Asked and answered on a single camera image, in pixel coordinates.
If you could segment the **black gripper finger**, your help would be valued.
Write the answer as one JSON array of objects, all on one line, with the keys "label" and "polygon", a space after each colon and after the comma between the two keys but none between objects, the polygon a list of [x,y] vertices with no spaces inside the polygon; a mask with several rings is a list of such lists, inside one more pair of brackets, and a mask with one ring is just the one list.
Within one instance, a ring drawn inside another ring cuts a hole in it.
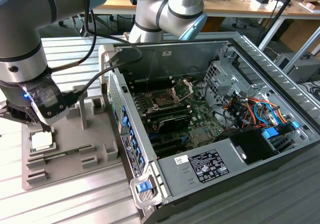
[{"label": "black gripper finger", "polygon": [[7,104],[6,101],[0,102],[0,118],[11,118],[11,107]]},{"label": "black gripper finger", "polygon": [[42,121],[40,121],[39,123],[40,123],[40,125],[42,127],[42,131],[43,132],[49,132],[50,133],[52,131],[52,128],[51,128],[50,125],[48,125],[48,124],[46,124],[46,123],[44,123]]}]

